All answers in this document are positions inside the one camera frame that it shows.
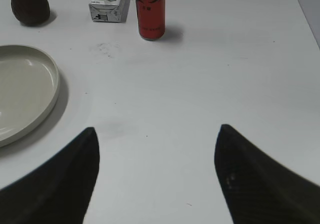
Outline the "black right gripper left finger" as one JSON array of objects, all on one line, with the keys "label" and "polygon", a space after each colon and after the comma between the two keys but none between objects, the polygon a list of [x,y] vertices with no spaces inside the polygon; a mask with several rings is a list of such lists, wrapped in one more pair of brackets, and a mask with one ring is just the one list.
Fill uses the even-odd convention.
[{"label": "black right gripper left finger", "polygon": [[0,190],[0,222],[83,223],[99,167],[98,136],[87,127],[45,163]]}]

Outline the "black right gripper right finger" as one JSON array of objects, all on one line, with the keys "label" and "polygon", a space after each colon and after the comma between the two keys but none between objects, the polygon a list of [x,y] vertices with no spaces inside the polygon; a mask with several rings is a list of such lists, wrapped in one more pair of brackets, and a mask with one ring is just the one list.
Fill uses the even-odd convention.
[{"label": "black right gripper right finger", "polygon": [[271,158],[229,124],[220,127],[214,167],[233,223],[320,222],[320,187]]}]

